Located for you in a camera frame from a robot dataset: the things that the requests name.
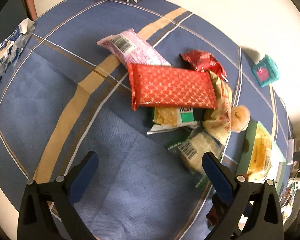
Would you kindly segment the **red white milk snack packet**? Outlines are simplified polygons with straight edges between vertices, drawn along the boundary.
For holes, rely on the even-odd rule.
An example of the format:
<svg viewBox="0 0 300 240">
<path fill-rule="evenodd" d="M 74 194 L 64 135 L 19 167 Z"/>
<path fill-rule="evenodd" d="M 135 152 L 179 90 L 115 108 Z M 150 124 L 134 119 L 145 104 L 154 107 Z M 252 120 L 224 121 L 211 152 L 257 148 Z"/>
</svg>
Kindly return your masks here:
<svg viewBox="0 0 300 240">
<path fill-rule="evenodd" d="M 209 230 L 212 230 L 219 223 L 222 217 L 227 213 L 228 209 L 229 204 L 223 202 L 219 195 L 215 193 L 212 197 L 212 207 L 206 215 Z"/>
</svg>

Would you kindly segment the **orange yellow cake packet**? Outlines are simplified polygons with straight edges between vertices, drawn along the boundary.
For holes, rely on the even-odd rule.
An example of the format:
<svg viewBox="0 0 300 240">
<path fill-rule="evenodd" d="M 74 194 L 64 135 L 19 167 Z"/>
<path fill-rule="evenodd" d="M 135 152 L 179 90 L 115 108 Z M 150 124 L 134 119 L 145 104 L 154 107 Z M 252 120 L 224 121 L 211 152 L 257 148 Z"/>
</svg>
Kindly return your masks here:
<svg viewBox="0 0 300 240">
<path fill-rule="evenodd" d="M 271 150 L 273 140 L 268 131 L 258 121 L 254 137 L 253 150 L 247 170 L 249 181 L 264 181 L 271 168 Z"/>
</svg>

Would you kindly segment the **clear green-edged cracker packet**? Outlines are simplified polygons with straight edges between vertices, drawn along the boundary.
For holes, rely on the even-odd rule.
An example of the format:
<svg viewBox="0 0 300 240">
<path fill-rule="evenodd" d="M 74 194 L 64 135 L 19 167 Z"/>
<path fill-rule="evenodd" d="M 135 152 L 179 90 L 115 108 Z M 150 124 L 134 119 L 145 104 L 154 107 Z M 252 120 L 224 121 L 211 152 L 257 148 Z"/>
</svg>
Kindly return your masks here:
<svg viewBox="0 0 300 240">
<path fill-rule="evenodd" d="M 202 129 L 195 129 L 186 139 L 179 139 L 167 146 L 169 151 L 182 159 L 192 174 L 202 175 L 196 188 L 201 188 L 208 181 L 202 165 L 203 155 L 211 152 L 218 160 L 221 160 L 222 148 L 223 146 L 217 140 Z"/>
</svg>

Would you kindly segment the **yellow swiss roll packet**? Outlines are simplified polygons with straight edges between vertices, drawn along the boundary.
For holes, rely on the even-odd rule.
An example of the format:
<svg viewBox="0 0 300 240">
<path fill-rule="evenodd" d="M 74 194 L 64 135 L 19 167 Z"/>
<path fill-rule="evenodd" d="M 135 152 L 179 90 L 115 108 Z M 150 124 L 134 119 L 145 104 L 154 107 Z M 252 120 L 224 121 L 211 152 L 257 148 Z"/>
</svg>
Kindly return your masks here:
<svg viewBox="0 0 300 240">
<path fill-rule="evenodd" d="M 205 111 L 203 128 L 223 146 L 231 132 L 232 89 L 216 73 L 210 71 L 217 99 L 217 109 Z"/>
</svg>

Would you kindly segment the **jelly pudding cup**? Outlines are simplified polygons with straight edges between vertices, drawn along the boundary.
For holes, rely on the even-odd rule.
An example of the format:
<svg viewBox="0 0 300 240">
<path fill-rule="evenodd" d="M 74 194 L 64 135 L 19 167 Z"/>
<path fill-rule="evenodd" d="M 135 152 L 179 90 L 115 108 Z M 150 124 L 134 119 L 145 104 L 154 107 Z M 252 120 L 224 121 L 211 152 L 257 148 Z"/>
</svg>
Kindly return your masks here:
<svg viewBox="0 0 300 240">
<path fill-rule="evenodd" d="M 239 105 L 232 108 L 231 130 L 236 133 L 245 131 L 249 125 L 250 111 L 247 107 Z"/>
</svg>

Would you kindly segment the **green white corn snack packet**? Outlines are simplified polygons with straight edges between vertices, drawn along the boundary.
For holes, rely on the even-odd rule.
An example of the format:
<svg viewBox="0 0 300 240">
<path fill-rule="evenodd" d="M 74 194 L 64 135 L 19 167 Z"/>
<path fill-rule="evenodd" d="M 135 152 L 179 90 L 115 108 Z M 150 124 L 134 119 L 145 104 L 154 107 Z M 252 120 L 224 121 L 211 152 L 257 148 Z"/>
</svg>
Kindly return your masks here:
<svg viewBox="0 0 300 240">
<path fill-rule="evenodd" d="M 204 109 L 189 107 L 155 107 L 153 109 L 154 125 L 148 135 L 165 133 L 180 127 L 197 128 L 203 120 Z"/>
</svg>

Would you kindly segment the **long red patterned packet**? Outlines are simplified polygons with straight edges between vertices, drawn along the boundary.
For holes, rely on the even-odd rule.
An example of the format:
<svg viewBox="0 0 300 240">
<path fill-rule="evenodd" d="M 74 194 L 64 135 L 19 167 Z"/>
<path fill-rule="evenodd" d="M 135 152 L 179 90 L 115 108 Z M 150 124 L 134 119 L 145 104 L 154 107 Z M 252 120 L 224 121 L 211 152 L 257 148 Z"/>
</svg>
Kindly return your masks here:
<svg viewBox="0 0 300 240">
<path fill-rule="evenodd" d="M 127 70 L 134 111 L 139 107 L 218 108 L 208 72 L 139 63 L 127 63 Z"/>
</svg>

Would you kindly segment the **teal-rimmed white tray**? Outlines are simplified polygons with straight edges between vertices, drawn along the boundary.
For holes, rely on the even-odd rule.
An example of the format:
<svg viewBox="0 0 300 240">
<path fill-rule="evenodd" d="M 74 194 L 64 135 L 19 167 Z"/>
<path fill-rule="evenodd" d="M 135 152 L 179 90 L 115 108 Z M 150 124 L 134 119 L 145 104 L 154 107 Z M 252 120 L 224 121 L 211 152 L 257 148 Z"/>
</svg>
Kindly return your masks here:
<svg viewBox="0 0 300 240">
<path fill-rule="evenodd" d="M 242 155 L 236 172 L 237 175 L 246 176 L 247 179 L 248 179 L 247 170 L 250 164 L 251 154 L 253 150 L 257 122 L 258 121 L 255 121 L 253 119 L 251 119 L 249 122 L 249 126 L 247 127 L 247 132 L 243 144 Z M 277 193 L 280 194 L 283 190 L 283 177 L 287 166 L 287 162 L 285 156 L 282 154 L 281 150 L 279 149 L 279 147 L 277 146 L 274 140 L 273 140 L 273 145 L 271 150 L 270 162 L 271 162 L 271 168 L 264 181 L 249 181 L 249 180 L 248 181 L 252 183 L 263 184 L 266 180 L 271 180 L 273 181 L 276 187 Z"/>
</svg>

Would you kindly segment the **black power adapter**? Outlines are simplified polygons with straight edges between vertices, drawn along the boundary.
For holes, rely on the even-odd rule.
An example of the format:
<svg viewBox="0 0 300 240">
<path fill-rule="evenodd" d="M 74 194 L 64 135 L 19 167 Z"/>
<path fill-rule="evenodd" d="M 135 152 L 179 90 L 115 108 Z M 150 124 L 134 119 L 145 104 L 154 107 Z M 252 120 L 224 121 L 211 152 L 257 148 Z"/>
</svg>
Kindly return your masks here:
<svg viewBox="0 0 300 240">
<path fill-rule="evenodd" d="M 293 153 L 293 161 L 300 161 L 300 151 Z"/>
</svg>

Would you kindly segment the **white power strip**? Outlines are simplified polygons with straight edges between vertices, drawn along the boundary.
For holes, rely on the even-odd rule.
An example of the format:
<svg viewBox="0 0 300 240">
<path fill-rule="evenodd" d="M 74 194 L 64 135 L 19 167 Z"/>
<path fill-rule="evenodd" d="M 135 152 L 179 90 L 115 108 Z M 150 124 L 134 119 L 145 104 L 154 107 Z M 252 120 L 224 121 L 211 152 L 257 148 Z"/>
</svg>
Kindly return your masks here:
<svg viewBox="0 0 300 240">
<path fill-rule="evenodd" d="M 295 139 L 288 140 L 288 148 L 287 148 L 287 165 L 293 164 L 293 153 L 295 152 Z"/>
</svg>

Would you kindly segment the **blue plaid tablecloth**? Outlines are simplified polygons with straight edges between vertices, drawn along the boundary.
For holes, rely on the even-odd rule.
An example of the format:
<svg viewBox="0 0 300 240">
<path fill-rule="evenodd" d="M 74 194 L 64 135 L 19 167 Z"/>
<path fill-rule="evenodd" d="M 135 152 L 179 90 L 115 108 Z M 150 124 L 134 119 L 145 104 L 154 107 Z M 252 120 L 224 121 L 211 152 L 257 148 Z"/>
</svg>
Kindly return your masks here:
<svg viewBox="0 0 300 240">
<path fill-rule="evenodd" d="M 273 88 L 260 87 L 237 44 L 165 0 L 65 0 L 40 16 L 0 82 L 0 187 L 15 209 L 28 179 L 46 182 L 95 151 L 100 165 L 76 210 L 99 239 L 204 239 L 210 184 L 167 150 L 187 128 L 149 135 L 151 109 L 131 109 L 125 67 L 97 41 L 134 29 L 173 66 L 193 49 L 225 68 L 234 102 L 249 108 L 283 154 L 293 130 Z"/>
</svg>

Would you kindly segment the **teal toy house box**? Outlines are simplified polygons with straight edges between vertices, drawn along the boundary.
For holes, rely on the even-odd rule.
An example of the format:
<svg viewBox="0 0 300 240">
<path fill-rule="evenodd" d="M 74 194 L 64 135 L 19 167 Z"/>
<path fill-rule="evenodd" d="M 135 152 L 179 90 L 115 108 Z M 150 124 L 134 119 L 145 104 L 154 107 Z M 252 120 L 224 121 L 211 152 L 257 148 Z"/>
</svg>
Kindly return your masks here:
<svg viewBox="0 0 300 240">
<path fill-rule="evenodd" d="M 268 55 L 265 55 L 251 70 L 261 87 L 266 87 L 280 79 L 279 69 Z"/>
</svg>

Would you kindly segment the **small red snack packet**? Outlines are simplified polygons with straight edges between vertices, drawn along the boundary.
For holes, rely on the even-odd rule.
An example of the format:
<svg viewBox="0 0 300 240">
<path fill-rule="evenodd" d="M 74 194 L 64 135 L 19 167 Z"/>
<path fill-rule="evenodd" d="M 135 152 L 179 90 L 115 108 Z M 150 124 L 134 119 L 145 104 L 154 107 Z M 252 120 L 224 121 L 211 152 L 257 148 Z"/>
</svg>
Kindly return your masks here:
<svg viewBox="0 0 300 240">
<path fill-rule="evenodd" d="M 192 70 L 197 72 L 211 71 L 224 81 L 228 81 L 225 69 L 210 52 L 193 50 L 182 53 L 180 56 Z"/>
</svg>

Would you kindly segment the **blue white tissue pack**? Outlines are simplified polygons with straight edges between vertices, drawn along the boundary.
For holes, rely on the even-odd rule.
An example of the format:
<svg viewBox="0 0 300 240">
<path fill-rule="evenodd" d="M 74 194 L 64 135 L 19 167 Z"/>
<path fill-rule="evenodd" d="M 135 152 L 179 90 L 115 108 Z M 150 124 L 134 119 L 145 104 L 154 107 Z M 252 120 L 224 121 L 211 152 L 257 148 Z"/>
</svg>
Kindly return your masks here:
<svg viewBox="0 0 300 240">
<path fill-rule="evenodd" d="M 0 81 L 8 65 L 15 66 L 34 30 L 34 21 L 26 18 L 19 23 L 9 37 L 0 43 Z"/>
</svg>

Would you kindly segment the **pink snack packet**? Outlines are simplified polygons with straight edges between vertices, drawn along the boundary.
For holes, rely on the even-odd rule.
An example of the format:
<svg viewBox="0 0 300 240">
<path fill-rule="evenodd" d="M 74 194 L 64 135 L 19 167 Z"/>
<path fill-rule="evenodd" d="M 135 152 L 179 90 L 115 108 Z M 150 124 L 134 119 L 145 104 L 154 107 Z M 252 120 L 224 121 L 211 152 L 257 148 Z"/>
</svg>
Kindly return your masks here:
<svg viewBox="0 0 300 240">
<path fill-rule="evenodd" d="M 97 45 L 109 50 L 124 66 L 127 65 L 127 62 L 156 66 L 171 65 L 133 28 L 116 35 L 107 36 L 97 41 Z"/>
</svg>

